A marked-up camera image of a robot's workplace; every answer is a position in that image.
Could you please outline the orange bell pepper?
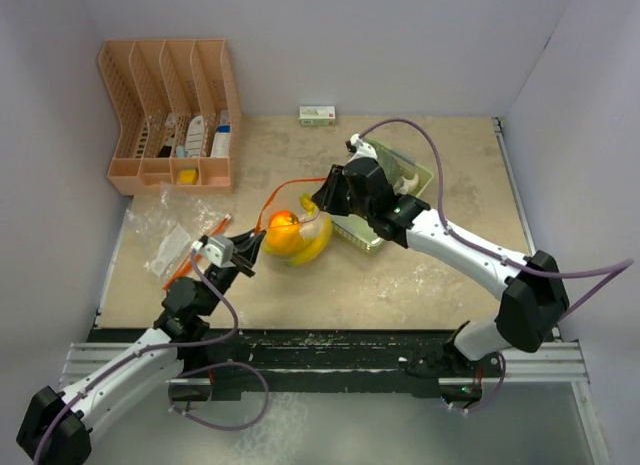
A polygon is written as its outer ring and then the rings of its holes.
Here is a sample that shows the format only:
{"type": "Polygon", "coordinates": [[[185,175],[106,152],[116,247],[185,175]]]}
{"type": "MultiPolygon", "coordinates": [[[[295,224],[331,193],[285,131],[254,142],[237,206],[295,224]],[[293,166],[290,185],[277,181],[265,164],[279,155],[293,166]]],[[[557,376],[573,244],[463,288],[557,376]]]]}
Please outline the orange bell pepper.
{"type": "Polygon", "coordinates": [[[301,224],[296,214],[288,210],[275,212],[269,219],[264,249],[274,255],[291,255],[303,244],[301,224]]]}

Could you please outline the yellow banana bunch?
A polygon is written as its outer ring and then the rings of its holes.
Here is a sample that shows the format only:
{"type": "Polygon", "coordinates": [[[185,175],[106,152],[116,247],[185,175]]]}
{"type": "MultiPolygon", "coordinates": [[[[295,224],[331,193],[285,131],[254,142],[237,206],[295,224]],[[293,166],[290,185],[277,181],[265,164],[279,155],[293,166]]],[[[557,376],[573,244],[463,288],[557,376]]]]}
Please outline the yellow banana bunch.
{"type": "Polygon", "coordinates": [[[332,220],[330,216],[319,210],[308,193],[302,193],[287,205],[278,204],[267,208],[266,233],[270,217],[281,210],[291,211],[298,216],[303,244],[297,252],[291,255],[274,255],[264,249],[263,240],[262,250],[274,260],[278,260],[289,267],[299,267],[313,261],[324,251],[331,239],[332,220]]]}

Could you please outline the clear orange-zip bag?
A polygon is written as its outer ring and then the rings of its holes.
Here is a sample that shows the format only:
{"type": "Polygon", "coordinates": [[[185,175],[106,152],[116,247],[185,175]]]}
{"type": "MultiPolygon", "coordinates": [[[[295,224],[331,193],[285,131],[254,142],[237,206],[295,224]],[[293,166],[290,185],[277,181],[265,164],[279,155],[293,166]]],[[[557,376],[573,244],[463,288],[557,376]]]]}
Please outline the clear orange-zip bag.
{"type": "Polygon", "coordinates": [[[162,286],[190,263],[194,241],[224,231],[231,220],[214,197],[191,195],[166,182],[157,195],[136,197],[126,212],[141,247],[142,266],[162,286]]]}
{"type": "Polygon", "coordinates": [[[312,201],[323,178],[296,178],[279,184],[259,212],[255,229],[264,232],[262,250],[289,267],[316,259],[327,247],[333,223],[312,201]]]}

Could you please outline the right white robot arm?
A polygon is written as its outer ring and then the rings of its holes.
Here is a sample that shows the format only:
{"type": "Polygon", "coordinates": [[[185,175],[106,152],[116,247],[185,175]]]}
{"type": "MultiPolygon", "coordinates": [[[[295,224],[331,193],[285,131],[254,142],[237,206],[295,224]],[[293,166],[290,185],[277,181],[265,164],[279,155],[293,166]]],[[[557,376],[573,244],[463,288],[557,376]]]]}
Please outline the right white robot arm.
{"type": "Polygon", "coordinates": [[[551,255],[527,257],[443,225],[429,204],[395,192],[373,158],[333,166],[312,201],[334,216],[361,217],[382,239],[444,262],[499,300],[495,316],[466,322],[449,339],[444,361],[456,376],[469,375],[494,352],[537,351],[569,308],[551,255]]]}

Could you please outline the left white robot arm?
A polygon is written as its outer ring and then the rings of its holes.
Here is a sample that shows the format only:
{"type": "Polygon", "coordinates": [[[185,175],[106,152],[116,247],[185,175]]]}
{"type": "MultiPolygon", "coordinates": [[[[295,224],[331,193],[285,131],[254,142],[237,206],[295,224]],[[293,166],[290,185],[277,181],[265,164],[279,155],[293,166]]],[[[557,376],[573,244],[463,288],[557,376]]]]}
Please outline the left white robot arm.
{"type": "Polygon", "coordinates": [[[204,348],[239,331],[239,317],[226,297],[239,275],[254,276],[265,238],[262,231],[234,237],[203,236],[190,260],[206,258],[206,270],[173,279],[162,312],[123,353],[98,370],[56,391],[49,386],[32,398],[16,442],[35,464],[83,464],[99,432],[148,392],[180,373],[194,377],[206,363],[204,348]]]}

